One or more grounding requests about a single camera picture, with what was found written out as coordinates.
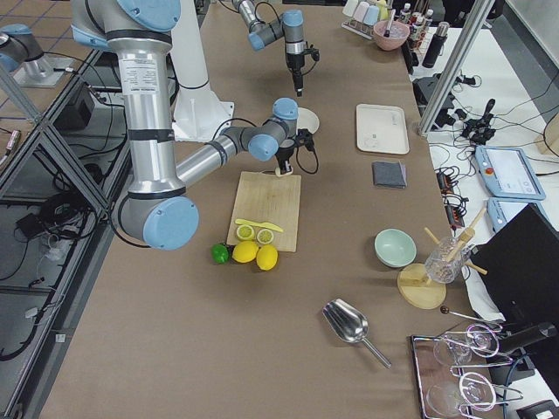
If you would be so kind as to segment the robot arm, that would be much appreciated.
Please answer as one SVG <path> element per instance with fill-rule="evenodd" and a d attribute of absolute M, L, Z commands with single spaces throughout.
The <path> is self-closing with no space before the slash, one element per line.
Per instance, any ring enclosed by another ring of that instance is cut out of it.
<path fill-rule="evenodd" d="M 243 18 L 248 29 L 248 40 L 254 51 L 263 50 L 269 44 L 284 40 L 285 59 L 292 75 L 293 88 L 297 97 L 304 90 L 304 76 L 314 69 L 320 60 L 320 51 L 310 45 L 304 35 L 304 17 L 301 10 L 293 9 L 276 15 L 266 22 L 257 13 L 262 2 L 232 1 L 234 10 Z"/>
<path fill-rule="evenodd" d="M 296 135 L 298 106 L 281 98 L 256 127 L 226 127 L 231 104 L 211 90 L 191 1 L 74 1 L 72 32 L 118 58 L 133 179 L 117 223 L 147 246 L 172 251 L 199 222 L 186 189 L 236 154 L 272 159 Z"/>

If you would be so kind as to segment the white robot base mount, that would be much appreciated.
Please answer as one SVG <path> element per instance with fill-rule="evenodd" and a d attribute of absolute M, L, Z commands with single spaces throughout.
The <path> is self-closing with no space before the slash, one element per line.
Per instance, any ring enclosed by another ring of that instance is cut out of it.
<path fill-rule="evenodd" d="M 178 141 L 206 142 L 232 117 L 234 104 L 220 100 L 210 86 L 194 3 L 180 5 L 171 31 L 170 57 L 179 85 L 172 127 Z"/>

